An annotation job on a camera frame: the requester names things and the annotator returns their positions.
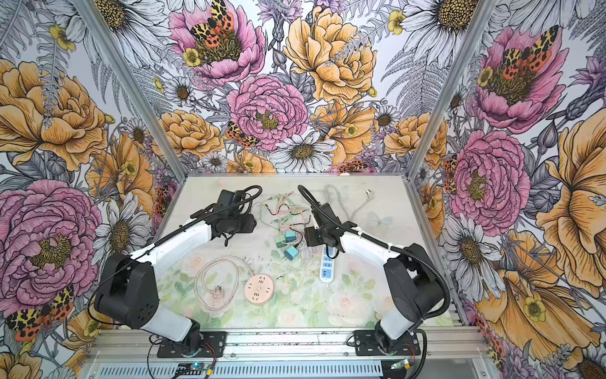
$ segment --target wall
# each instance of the wall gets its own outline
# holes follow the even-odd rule
[[[176,185],[70,3],[0,4],[0,377],[74,378],[111,327],[86,312],[106,257]]]
[[[500,1],[444,114],[443,160],[430,151],[416,178],[505,378],[606,375],[605,19],[600,0]]]

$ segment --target painted butterfly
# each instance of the painted butterfly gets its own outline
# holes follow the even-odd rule
[[[221,38],[233,30],[234,19],[233,14],[227,11],[225,0],[213,0],[210,16],[206,24],[191,27],[190,33],[198,44],[215,48],[219,46]]]
[[[242,130],[232,121],[228,122],[225,130],[227,139],[235,139],[236,143],[242,147],[254,147],[259,143],[259,138],[247,136]]]
[[[506,49],[503,51],[502,65],[503,77],[512,80],[520,70],[538,71],[551,58],[551,47],[558,37],[560,26],[554,25],[545,33],[541,34],[539,39],[531,46],[521,52],[518,49]]]
[[[6,319],[7,326],[15,331],[17,342],[28,342],[36,338],[42,328],[52,329],[62,323],[74,306],[74,288],[67,286],[40,309],[19,310]]]

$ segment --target yellow rose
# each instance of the yellow rose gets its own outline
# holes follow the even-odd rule
[[[509,230],[504,237],[509,240],[511,254],[517,255],[511,257],[514,267],[497,271],[505,283],[505,292],[500,299],[488,292],[489,300],[483,298],[476,303],[478,311],[500,337],[520,349],[531,340],[530,356],[535,360],[558,351],[561,344],[569,344],[572,355],[565,367],[575,367],[583,359],[580,347],[590,343],[597,346],[599,333],[592,332],[593,325],[572,308],[578,305],[568,288],[556,285],[562,275],[556,257],[529,231]],[[584,300],[580,304],[589,308]]]
[[[219,128],[195,113],[182,110],[163,113],[160,123],[179,156],[187,152],[203,158],[206,154],[221,151],[225,147]],[[156,154],[162,155],[155,143],[153,148]]]
[[[351,107],[349,110],[344,104],[333,102],[327,106],[316,108],[310,118],[328,130],[325,141],[336,141],[333,155],[333,166],[351,161],[360,154],[364,147],[369,146],[373,140],[372,130],[377,132],[379,125],[375,120],[375,109],[372,107],[361,109]]]
[[[139,196],[139,205],[143,205],[151,216],[154,188],[150,163],[139,154],[126,133],[120,136],[118,144],[112,144],[110,150],[110,153],[101,152],[93,156],[91,167],[85,175],[90,188],[88,194],[102,199],[117,194],[123,201],[132,192]]]
[[[562,181],[560,200],[536,215],[545,242],[558,250],[558,267],[571,286],[598,297],[606,286],[606,109],[559,138],[559,164],[546,161],[549,175]]]
[[[316,7],[311,27],[301,18],[290,25],[284,53],[297,64],[294,72],[309,72],[314,78],[316,100],[351,105],[372,86],[376,51],[372,51],[370,43],[346,58],[335,58],[348,42],[354,41],[357,32],[357,27],[344,24],[330,8],[322,11]]]
[[[46,74],[32,62],[21,62],[17,69],[0,59],[0,151],[21,153],[13,165],[27,162],[36,149],[50,151],[65,159],[69,171],[77,171],[107,147],[105,115],[75,77],[59,72],[58,104],[48,127],[43,125],[40,77]]]
[[[419,117],[412,116],[397,122],[394,126],[398,132],[385,136],[385,152],[400,155],[415,151],[425,132],[425,128],[427,128],[429,117],[429,113],[424,113]],[[446,155],[446,132],[446,122],[442,120],[438,132],[433,137],[431,146],[425,156],[427,164],[433,170],[438,169],[442,158]]]

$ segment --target floral tablecloth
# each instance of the floral tablecloth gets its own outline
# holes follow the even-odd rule
[[[363,200],[364,198],[354,204],[360,204]],[[303,204],[302,200],[296,198],[295,202]],[[374,205],[360,211],[358,223],[365,230],[390,234],[386,229],[395,228],[396,223],[390,216],[377,216],[375,212],[380,212],[381,208]],[[338,208],[338,205],[333,205],[337,213]],[[253,208],[256,218],[258,212],[258,206]],[[272,219],[267,211],[263,217],[265,222]],[[394,306],[383,268],[359,257],[348,257],[344,253],[335,261],[335,279],[328,286],[319,280],[321,248],[317,248],[312,261],[306,266],[276,280],[305,262],[301,257],[294,261],[286,259],[275,246],[274,238],[277,235],[277,230],[258,222],[253,234],[236,235],[228,247],[224,247],[224,240],[221,239],[192,250],[162,278],[158,278],[161,301],[175,312],[198,321],[204,328],[372,327]],[[241,263],[236,262],[238,273],[230,263],[221,262],[205,274],[208,288],[222,287],[225,293],[223,299],[213,299],[210,293],[204,291],[200,282],[196,283],[198,272],[208,262],[224,255],[242,258],[255,274],[264,273],[275,279],[275,292],[268,303],[257,306],[246,300],[244,284],[250,274]],[[196,297],[196,286],[205,302],[212,307],[220,307],[233,286],[237,286],[237,289],[228,306],[213,312]],[[452,325],[448,313],[430,319],[427,323]]]

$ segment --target white power strip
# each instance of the white power strip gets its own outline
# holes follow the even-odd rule
[[[335,256],[335,248],[329,247],[328,254],[331,257]],[[320,260],[320,281],[328,286],[335,278],[335,260],[326,255],[326,247],[322,249],[322,260]]]

